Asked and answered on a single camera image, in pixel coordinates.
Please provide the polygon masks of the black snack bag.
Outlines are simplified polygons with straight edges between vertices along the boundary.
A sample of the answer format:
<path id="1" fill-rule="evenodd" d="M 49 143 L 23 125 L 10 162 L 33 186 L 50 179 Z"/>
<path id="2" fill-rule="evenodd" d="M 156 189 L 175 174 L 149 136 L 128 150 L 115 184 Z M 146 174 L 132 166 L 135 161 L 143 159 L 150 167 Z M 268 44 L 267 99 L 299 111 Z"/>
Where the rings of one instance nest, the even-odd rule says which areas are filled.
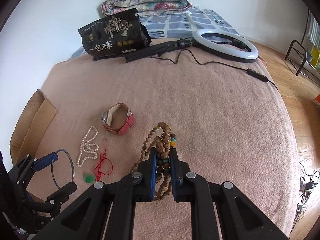
<path id="1" fill-rule="evenodd" d="M 85 52 L 108 59 L 147 48 L 151 43 L 136 8 L 101 18 L 78 29 Z"/>

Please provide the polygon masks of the red leather strap watch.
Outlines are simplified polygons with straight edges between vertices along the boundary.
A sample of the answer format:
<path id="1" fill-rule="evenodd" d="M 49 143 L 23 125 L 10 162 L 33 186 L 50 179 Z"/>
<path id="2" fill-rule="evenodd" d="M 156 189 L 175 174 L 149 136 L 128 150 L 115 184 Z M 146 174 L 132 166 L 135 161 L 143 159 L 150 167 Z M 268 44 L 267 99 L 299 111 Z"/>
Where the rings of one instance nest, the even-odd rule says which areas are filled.
<path id="1" fill-rule="evenodd" d="M 124 135 L 135 122 L 133 113 L 124 103 L 117 103 L 101 117 L 103 127 L 111 133 Z"/>

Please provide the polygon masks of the thin dark metal bangle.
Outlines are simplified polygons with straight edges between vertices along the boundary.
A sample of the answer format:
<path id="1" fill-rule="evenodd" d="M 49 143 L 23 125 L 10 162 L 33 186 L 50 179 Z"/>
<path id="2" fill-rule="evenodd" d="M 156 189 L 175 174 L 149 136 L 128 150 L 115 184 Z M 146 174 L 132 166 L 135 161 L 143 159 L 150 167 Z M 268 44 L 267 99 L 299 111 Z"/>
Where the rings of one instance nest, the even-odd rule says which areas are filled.
<path id="1" fill-rule="evenodd" d="M 67 160 L 69 162 L 70 171 L 67 171 L 67 164 L 59 160 L 59 156 L 61 153 L 65 155 L 65 157 L 63 157 L 63 160 Z M 58 175 L 60 179 L 62 179 L 63 176 L 66 177 L 67 175 L 70 175 L 71 177 L 69 181 L 72 183 L 75 182 L 74 163 L 71 158 L 71 155 L 67 150 L 60 148 L 53 152 L 52 160 L 50 163 L 50 172 L 53 179 L 53 183 L 57 189 L 61 189 L 62 186 L 59 184 L 59 180 L 56 178 L 56 175 Z"/>

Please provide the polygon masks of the pink bed blanket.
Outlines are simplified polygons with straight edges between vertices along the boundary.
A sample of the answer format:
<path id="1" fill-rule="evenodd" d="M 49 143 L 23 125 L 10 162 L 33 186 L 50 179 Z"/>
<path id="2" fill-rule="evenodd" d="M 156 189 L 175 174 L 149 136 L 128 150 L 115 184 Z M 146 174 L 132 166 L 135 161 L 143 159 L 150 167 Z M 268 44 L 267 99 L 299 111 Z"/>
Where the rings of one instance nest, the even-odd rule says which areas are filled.
<path id="1" fill-rule="evenodd" d="M 247 65 L 196 48 L 162 60 L 123 58 L 94 61 L 89 55 L 56 64 L 42 91 L 58 113 L 36 156 L 63 148 L 73 163 L 91 126 L 113 171 L 102 180 L 120 180 L 138 161 L 143 142 L 159 123 L 171 126 L 180 160 L 208 181 L 231 181 L 288 235 L 298 194 L 298 154 L 291 120 L 273 83 L 246 74 Z M 124 134 L 108 132 L 102 114 L 117 103 L 129 107 L 135 122 Z M 74 200 L 87 189 L 83 175 L 97 161 L 75 167 Z M 50 168 L 35 174 L 29 191 L 41 199 L 53 193 Z"/>

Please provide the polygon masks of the black metal clothes rack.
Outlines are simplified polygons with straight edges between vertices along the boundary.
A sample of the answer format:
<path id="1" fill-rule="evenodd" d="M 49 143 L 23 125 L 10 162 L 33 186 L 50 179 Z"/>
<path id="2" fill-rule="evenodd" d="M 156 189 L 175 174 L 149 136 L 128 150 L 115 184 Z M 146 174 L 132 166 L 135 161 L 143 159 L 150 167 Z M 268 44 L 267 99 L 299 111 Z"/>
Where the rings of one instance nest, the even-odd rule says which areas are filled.
<path id="1" fill-rule="evenodd" d="M 303 36 L 292 40 L 285 61 L 295 71 L 295 76 L 304 76 L 319 86 L 319 24 L 308 9 Z"/>

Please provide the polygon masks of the blue checkered bed sheet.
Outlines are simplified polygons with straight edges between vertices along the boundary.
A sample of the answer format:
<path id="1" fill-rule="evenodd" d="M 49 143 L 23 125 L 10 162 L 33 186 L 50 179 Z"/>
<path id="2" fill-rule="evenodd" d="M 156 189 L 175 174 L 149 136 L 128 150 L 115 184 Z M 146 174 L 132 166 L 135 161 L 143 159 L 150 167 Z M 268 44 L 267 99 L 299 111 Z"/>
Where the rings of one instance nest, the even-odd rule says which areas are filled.
<path id="1" fill-rule="evenodd" d="M 177 40 L 192 38 L 193 32 L 199 29 L 218 29 L 238 34 L 218 13 L 207 9 L 191 9 L 174 14 L 139 15 L 139 18 L 142 25 L 148 30 L 151 41 L 164 38 Z M 76 51 L 73 56 L 76 57 L 83 53 L 86 52 L 82 46 L 81 50 Z"/>

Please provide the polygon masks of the black folded tripod stand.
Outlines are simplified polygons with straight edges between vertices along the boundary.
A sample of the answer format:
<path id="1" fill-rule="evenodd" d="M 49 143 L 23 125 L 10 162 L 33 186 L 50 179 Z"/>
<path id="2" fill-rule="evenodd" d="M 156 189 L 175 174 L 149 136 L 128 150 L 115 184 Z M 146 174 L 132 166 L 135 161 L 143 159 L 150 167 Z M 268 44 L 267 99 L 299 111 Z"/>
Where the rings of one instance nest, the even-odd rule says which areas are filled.
<path id="1" fill-rule="evenodd" d="M 179 39 L 176 41 L 168 41 L 159 43 L 153 46 L 149 46 L 137 51 L 132 51 L 129 53 L 124 53 L 121 55 L 116 56 L 103 56 L 103 57 L 94 57 L 94 60 L 100 60 L 100 59 L 109 59 L 112 57 L 124 57 L 126 63 L 136 61 L 139 59 L 143 59 L 150 56 L 155 55 L 162 55 L 167 52 L 176 51 L 176 50 L 182 50 L 187 49 L 191 46 L 194 46 L 196 44 L 196 40 L 194 38 L 185 38 L 185 39 Z"/>

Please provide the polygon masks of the brown cardboard box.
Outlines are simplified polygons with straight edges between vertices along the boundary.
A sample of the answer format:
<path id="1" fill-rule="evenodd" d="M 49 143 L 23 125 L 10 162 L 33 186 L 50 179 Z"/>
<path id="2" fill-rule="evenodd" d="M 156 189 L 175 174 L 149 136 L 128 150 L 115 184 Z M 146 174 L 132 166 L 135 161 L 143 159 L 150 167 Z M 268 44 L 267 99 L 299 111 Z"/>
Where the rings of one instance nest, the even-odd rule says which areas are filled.
<path id="1" fill-rule="evenodd" d="M 38 89 L 26 104 L 10 139 L 10 155 L 14 165 L 27 155 L 35 156 L 57 113 L 56 107 Z"/>

